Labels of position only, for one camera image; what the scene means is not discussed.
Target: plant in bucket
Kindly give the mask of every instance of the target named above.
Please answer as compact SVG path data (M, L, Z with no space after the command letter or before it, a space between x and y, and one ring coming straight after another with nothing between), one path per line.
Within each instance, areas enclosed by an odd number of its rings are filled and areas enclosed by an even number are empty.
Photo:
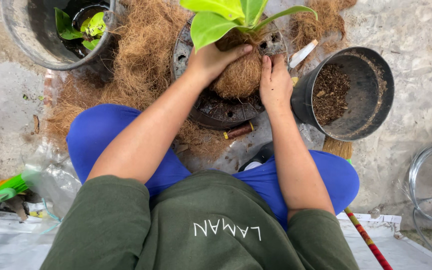
M263 11L268 0L180 0L180 5L196 13L190 35L195 53L215 42L221 51L243 43L251 44L253 51L231 63L213 82L211 88L222 98L239 99L253 94L259 86L261 52L258 46L266 35L268 23L297 12L313 12L305 6L293 6L269 18Z
M94 50L106 29L106 24L103 21L104 12L98 12L93 17L85 19L78 31L66 12L59 8L54 8L54 10L58 34L65 40L82 39L81 43L86 49Z

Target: plastic bag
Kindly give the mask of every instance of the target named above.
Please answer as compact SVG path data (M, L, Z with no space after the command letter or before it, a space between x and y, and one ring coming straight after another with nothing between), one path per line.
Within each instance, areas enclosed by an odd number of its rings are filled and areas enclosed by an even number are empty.
M48 210L62 219L68 213L76 194L81 188L81 182L71 163L68 153L54 147L47 138L25 164L21 174L26 185L45 199ZM56 223L54 218L43 218L47 222Z

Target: bucket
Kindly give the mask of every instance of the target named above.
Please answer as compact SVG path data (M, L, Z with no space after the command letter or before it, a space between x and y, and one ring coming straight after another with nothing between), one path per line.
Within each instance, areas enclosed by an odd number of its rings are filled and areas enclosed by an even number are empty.
M343 116L321 126L313 111L316 77L328 64L336 64L349 76ZM303 122L340 141L355 141L369 136L384 122L393 104L394 80L386 61L372 49L350 47L326 58L301 77L293 88L291 107Z
M106 29L117 27L117 15L123 13L119 0L1 0L3 24L12 40L36 64L50 70L72 70L93 65L112 55L114 34L107 31L99 44L86 56L69 50L56 29L54 8L64 10L70 18L91 5L105 5Z

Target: hand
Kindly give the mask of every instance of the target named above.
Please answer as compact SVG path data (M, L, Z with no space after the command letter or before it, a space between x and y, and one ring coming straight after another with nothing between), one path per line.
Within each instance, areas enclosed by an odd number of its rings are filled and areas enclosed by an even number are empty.
M291 109L293 81L282 54L262 57L261 82L259 85L261 102L268 112Z
M242 44L228 51L220 51L212 43L202 47L198 53L195 53L193 47L185 73L190 73L194 78L201 79L204 86L207 87L229 64L251 50L253 50L253 46L249 44Z

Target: green leaf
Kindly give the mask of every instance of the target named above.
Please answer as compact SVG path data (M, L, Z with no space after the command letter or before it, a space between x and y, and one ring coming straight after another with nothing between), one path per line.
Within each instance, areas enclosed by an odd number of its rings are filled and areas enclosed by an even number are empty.
M316 11L314 11L308 7L305 7L305 6L294 6L294 7L286 9L285 11L281 11L277 14L274 14L273 16L265 19L264 21L261 21L253 30L258 31L259 29L261 29L263 26L265 26L269 22L274 21L281 16L293 14L293 13L297 13L297 12L305 12L305 11L314 13L314 15L316 16L316 20L318 19L318 13L316 13Z
M268 0L241 0L246 26L254 26L265 10Z
M93 37L102 34L106 29L106 24L103 21L104 12L96 13L89 21L86 32Z
M244 18L240 0L181 0L179 4L193 12L213 12L232 21Z
M91 18L87 18L86 20L84 20L81 24L81 32L86 32L88 33L88 25L89 25L89 21L91 21Z
M94 50L96 48L96 45L99 43L99 39L94 39L93 41L89 42L87 40L82 41L82 45L86 47L88 50Z
M191 39L195 52L219 40L232 28L238 26L236 22L228 21L213 12L202 11L196 13L191 23Z
M73 23L63 10L54 8L56 13L56 28L57 33L65 40L74 40L81 38L83 34L73 27Z

